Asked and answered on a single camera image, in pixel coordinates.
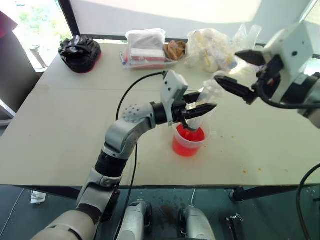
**table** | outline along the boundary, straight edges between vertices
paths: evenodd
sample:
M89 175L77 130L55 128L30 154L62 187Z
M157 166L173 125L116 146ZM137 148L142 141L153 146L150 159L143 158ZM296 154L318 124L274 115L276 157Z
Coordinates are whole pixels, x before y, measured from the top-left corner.
M124 69L119 52L125 47L101 44L100 60L85 74L56 57L0 139L0 184L40 189L85 183L123 93L138 78L158 72ZM184 75L188 92L211 76L183 61L173 69ZM123 106L159 102L162 83L161 76L140 82ZM249 106L225 93L209 125L211 137L192 158L173 152L173 131L166 124L143 135L134 186L296 186L319 162L320 132L295 110L259 99ZM131 157L121 186L130 184L133 166ZM320 173L307 183L319 184Z

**plastic bag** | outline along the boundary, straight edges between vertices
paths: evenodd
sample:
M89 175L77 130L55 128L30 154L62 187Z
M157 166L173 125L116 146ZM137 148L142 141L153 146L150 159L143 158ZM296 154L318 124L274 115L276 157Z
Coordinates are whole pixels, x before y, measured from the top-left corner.
M200 66L210 73L230 71L237 66L235 52L252 49L261 30L260 26L254 25L247 34L243 23L232 40L210 28L189 32L185 63L190 67Z
M163 29L128 31L128 40L122 64L131 69L162 69L177 63L166 57L164 51L165 34Z

